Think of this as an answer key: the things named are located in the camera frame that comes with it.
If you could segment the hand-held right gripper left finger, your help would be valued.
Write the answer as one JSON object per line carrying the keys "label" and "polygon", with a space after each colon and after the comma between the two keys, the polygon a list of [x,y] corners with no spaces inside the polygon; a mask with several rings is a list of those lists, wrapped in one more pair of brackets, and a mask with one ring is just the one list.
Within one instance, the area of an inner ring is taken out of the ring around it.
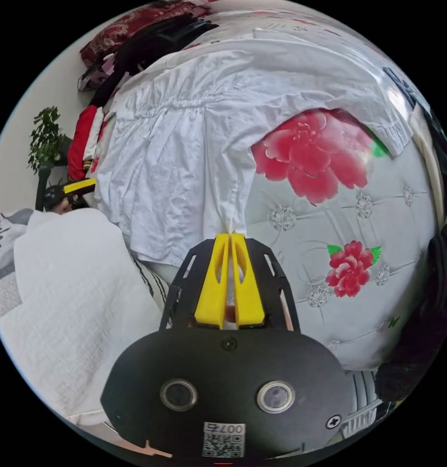
{"label": "hand-held right gripper left finger", "polygon": [[215,237],[194,313],[198,325],[222,329],[225,323],[229,268],[229,234]]}

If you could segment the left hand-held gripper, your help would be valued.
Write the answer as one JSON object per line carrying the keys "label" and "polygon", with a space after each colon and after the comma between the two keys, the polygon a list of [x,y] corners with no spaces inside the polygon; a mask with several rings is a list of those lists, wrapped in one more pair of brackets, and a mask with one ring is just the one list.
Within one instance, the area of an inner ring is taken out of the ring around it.
{"label": "left hand-held gripper", "polygon": [[84,195],[94,192],[96,186],[95,179],[83,179],[64,185],[53,185],[46,189],[43,198],[43,207],[45,211],[51,212],[51,209],[67,198],[72,204],[73,210],[89,207],[85,201]]}

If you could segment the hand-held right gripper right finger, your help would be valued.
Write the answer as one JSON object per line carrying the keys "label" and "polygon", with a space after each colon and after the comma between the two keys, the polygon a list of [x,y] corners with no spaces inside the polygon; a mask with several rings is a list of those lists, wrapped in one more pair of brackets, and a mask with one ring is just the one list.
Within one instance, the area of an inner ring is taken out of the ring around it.
{"label": "hand-held right gripper right finger", "polygon": [[236,326],[260,327],[264,324],[265,312],[244,235],[231,234],[231,251]]}

